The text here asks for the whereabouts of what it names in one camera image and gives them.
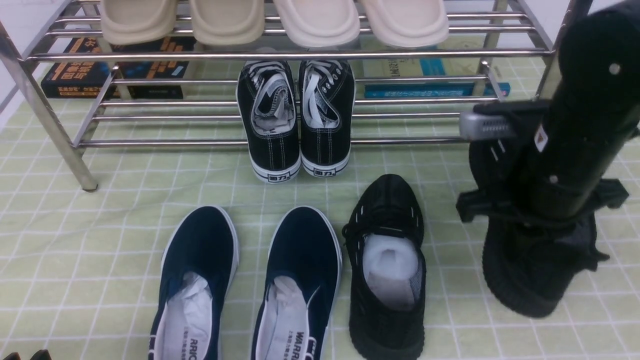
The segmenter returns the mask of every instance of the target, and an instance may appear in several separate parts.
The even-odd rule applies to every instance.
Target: stainless steel shoe rack
[[[560,80],[560,73],[557,67],[556,48],[567,25],[576,19],[585,16],[591,8],[593,0],[570,0],[564,16],[563,26],[560,29],[555,43],[546,35],[544,29],[527,6],[525,0],[494,0],[493,10],[490,12],[474,13],[451,13],[450,33],[484,33],[484,46],[480,49],[438,49],[438,50],[413,50],[396,49],[388,51],[297,51],[297,52],[277,52],[277,53],[249,53],[249,52],[228,52],[228,53],[113,53],[109,44],[101,38],[102,33],[99,28],[100,17],[97,5],[99,0],[65,0],[56,12],[55,16],[42,28],[41,32],[33,43],[26,49],[24,54],[20,54],[14,46],[5,28],[0,23],[0,60],[4,63],[10,74],[14,78],[19,90],[24,94],[29,105],[32,107],[44,129],[49,134],[51,140],[60,151],[67,165],[70,167],[82,189],[94,191],[98,188],[98,183],[91,175],[82,157],[84,151],[90,147],[230,147],[244,146],[246,140],[98,140],[93,139],[96,127],[101,122],[164,122],[164,121],[202,121],[202,122],[222,122],[240,121],[240,116],[235,111],[235,101],[194,101],[194,100],[166,100],[148,101],[132,100],[127,86],[156,86],[156,85],[233,85],[235,79],[123,79],[118,69],[119,61],[197,61],[197,60],[305,60],[305,59],[388,59],[388,58],[444,58],[444,57],[467,57],[480,58],[477,75],[473,76],[429,76],[418,78],[365,78],[359,79],[359,83],[425,83],[429,81],[473,81],[475,87],[472,96],[468,97],[439,97],[420,99],[357,99],[353,120],[355,122],[363,119],[389,120],[394,119],[433,119],[433,118],[457,118],[458,111],[420,111],[420,112],[383,112],[366,113],[359,109],[362,106],[387,105],[426,105],[430,104],[473,104],[490,101],[503,101],[495,76],[492,72],[491,61],[498,57],[542,57],[546,63],[537,97],[549,98]],[[190,17],[178,16],[177,23],[189,23]],[[482,25],[460,24],[455,25],[457,20],[485,20]],[[505,20],[514,24],[505,24]],[[361,34],[371,32],[367,17],[360,16]],[[266,16],[268,26],[264,32],[265,37],[286,36],[280,18],[277,16]],[[73,24],[88,24],[91,28],[77,29],[68,28]],[[498,39],[501,33],[526,33],[532,40],[534,47],[504,49],[498,48]],[[177,26],[172,36],[191,36],[190,28]],[[79,53],[61,54],[50,53],[54,41],[58,38],[72,37],[96,37],[99,39],[102,53]],[[39,84],[33,77],[33,71],[39,63],[54,62],[85,62],[85,61],[106,61],[113,69],[108,76],[102,91],[93,103],[86,115],[77,136],[72,140],[61,125],[57,115],[53,111],[49,101],[44,96]],[[105,99],[105,94],[109,87],[117,86],[121,98],[117,100]],[[486,86],[495,90],[496,96],[482,96]],[[158,108],[167,107],[175,110],[175,113],[164,113],[162,115],[105,115],[108,108]],[[230,108],[225,113],[210,115],[188,114],[185,110],[190,108]],[[403,138],[354,138],[355,145],[367,144],[421,144],[421,143],[460,143],[464,139],[457,136],[438,137],[403,137]]]

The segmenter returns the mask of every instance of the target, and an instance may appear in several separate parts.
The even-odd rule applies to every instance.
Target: rack leg
[[[514,12],[521,12],[527,14],[526,19],[520,19],[520,23],[523,25],[533,25],[536,31],[529,33],[529,39],[533,43],[533,46],[540,49],[551,50],[554,48],[554,43],[551,41],[547,32],[540,24],[538,17],[533,13],[526,0],[509,0],[509,7]],[[544,57],[543,60],[547,63],[548,58]]]
[[[82,10],[84,11],[84,14],[87,16],[99,16],[100,12],[98,11],[98,5],[97,4],[89,4],[89,3],[84,3],[82,4]],[[91,27],[93,29],[99,29],[100,26],[97,24],[93,24],[91,25]],[[111,48],[111,44],[109,44],[109,42],[107,40],[105,40],[103,37],[97,37],[96,39],[98,41],[98,46],[100,46],[100,50],[103,53],[112,53],[113,50]],[[116,63],[114,62],[107,62],[107,65],[109,66],[109,69],[115,69],[116,72],[116,79],[123,79],[124,76],[122,75],[122,71],[120,70],[119,67],[116,67]],[[122,100],[131,100],[131,93],[129,92],[129,87],[126,85],[116,85],[116,88],[118,89],[118,93],[120,94],[120,98]]]
[[[593,0],[569,1],[562,24],[560,25],[560,30],[556,36],[556,42],[554,43],[554,56],[542,74],[542,80],[540,80],[540,85],[536,91],[536,99],[551,99],[556,92],[556,88],[562,79],[562,74],[560,74],[560,68],[558,67],[558,47],[562,42],[567,28],[577,20],[585,17],[589,13],[592,4]]]
[[[78,149],[72,146],[71,139],[65,131],[56,113],[51,108],[42,89],[29,71],[32,69],[23,60],[22,56],[11,41],[9,34],[0,22],[0,60],[24,95],[36,117],[44,127],[51,141],[56,146],[63,159],[75,175],[76,179],[87,192],[97,190],[98,183],[89,172]]]
[[[494,0],[493,2],[493,10],[495,12],[505,12],[507,11],[509,1],[508,0]],[[491,25],[502,25],[502,19],[492,19]],[[488,33],[484,38],[484,49],[495,49],[498,47],[498,40],[500,39],[500,33]],[[492,58],[481,58],[480,63],[478,64],[478,70],[476,74],[483,74],[484,67],[491,67]],[[484,95],[484,89],[486,87],[485,80],[478,80],[474,85],[474,91],[472,93],[473,96],[482,96]]]

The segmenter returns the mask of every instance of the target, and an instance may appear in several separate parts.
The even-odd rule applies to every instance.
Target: printed logo on heel
[[[267,181],[269,181],[270,183],[283,183],[284,181],[287,181],[290,179],[291,179],[290,172],[286,174],[281,174],[281,175],[269,175],[267,177]]]
[[[335,169],[331,169],[331,170],[319,170],[319,169],[314,169],[314,175],[317,177],[331,177],[331,176],[335,176]]]

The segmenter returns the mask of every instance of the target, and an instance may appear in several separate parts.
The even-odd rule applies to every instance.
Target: green grid floor
[[[513,88],[510,98],[530,97],[542,62],[497,61]],[[202,71],[234,76],[240,66],[207,63]],[[232,99],[233,93],[220,88],[217,95]],[[89,105],[53,102],[72,136]],[[456,129],[451,119],[353,125],[355,136],[451,135]],[[238,123],[101,124],[95,138],[242,136]],[[339,233],[366,186],[396,173],[422,200],[428,229],[422,247],[428,262],[423,359],[640,359],[637,140],[608,173],[621,178],[631,198],[619,211],[598,213],[598,246],[611,260],[597,273],[579,274],[557,311],[536,321],[507,310],[487,289],[480,266],[486,222],[458,220],[456,196],[474,188],[466,145],[355,147],[339,177],[314,179],[301,172],[283,185],[258,181],[244,149],[100,149],[84,158],[100,183],[96,193],[80,190],[25,104],[0,132],[0,358],[13,351],[28,358],[48,348],[53,360],[146,359],[165,245],[187,213],[216,204],[229,212],[241,242],[223,312],[223,358],[247,360],[268,244],[282,215],[293,206],[315,206]],[[324,348],[331,360],[361,358],[348,335],[351,270],[344,258]]]

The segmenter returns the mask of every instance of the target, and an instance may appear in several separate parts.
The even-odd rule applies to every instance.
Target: warning label
[[[542,152],[542,150],[545,149],[545,146],[547,146],[548,141],[549,141],[549,137],[545,132],[545,128],[542,127],[542,124],[540,124],[540,126],[538,126],[538,130],[536,131],[536,137],[534,139],[534,142],[536,143],[536,147],[538,148],[539,152]]]

